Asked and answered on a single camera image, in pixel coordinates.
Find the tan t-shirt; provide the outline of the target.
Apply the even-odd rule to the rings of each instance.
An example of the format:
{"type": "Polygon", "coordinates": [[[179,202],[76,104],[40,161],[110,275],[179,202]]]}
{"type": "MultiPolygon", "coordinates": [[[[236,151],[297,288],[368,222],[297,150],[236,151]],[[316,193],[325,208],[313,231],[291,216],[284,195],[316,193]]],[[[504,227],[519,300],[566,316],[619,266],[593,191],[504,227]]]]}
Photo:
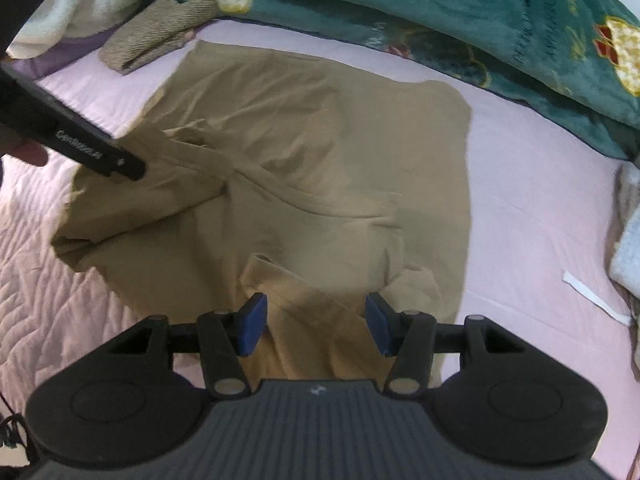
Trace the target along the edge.
{"type": "Polygon", "coordinates": [[[266,295],[252,384],[380,381],[392,363],[364,319],[371,292],[457,316],[471,119],[441,81],[202,41],[122,139],[145,176],[79,170],[52,245],[142,316],[187,323],[266,295]]]}

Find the brown knitted folded garment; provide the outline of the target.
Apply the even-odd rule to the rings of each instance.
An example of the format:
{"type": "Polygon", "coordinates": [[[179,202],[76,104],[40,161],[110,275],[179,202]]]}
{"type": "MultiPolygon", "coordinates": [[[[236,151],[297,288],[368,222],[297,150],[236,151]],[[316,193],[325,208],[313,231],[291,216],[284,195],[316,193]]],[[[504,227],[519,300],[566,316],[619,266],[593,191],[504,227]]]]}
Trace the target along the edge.
{"type": "Polygon", "coordinates": [[[108,38],[99,59],[114,72],[130,74],[184,47],[217,13],[214,0],[155,0],[108,38]]]}

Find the pink quilted bedspread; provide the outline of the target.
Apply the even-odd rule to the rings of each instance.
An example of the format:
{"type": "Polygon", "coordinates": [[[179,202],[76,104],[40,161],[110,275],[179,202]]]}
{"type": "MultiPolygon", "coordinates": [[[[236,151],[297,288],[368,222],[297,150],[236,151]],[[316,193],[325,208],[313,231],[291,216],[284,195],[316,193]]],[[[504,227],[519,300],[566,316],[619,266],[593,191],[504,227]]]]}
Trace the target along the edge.
{"type": "MultiPolygon", "coordinates": [[[[525,107],[467,84],[472,229],[461,314],[492,318],[579,374],[608,402],[597,462],[634,470],[639,383],[634,337],[562,281],[574,275],[617,312],[605,272],[618,163],[525,107]]],[[[1,189],[1,390],[20,408],[44,378],[132,321],[93,273],[77,274],[49,244],[74,165],[7,160],[1,189]]]]}

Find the grey hoodie garment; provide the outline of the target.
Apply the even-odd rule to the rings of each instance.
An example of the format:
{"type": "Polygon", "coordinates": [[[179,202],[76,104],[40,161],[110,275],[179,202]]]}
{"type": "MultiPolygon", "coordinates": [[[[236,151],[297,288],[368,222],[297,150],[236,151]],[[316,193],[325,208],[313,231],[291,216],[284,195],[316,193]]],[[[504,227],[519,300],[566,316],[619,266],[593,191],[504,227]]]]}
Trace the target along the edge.
{"type": "Polygon", "coordinates": [[[617,179],[617,217],[620,237],[608,275],[639,303],[639,168],[632,162],[620,167],[617,179]]]}

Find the green plush quilt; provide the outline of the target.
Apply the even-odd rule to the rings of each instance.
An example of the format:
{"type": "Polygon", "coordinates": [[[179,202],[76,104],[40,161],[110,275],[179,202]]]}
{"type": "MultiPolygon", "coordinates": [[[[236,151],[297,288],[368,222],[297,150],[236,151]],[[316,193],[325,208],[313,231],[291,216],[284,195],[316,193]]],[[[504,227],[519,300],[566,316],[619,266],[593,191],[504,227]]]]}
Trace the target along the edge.
{"type": "Polygon", "coordinates": [[[639,21],[620,0],[214,0],[225,18],[406,58],[639,155],[639,21]]]}

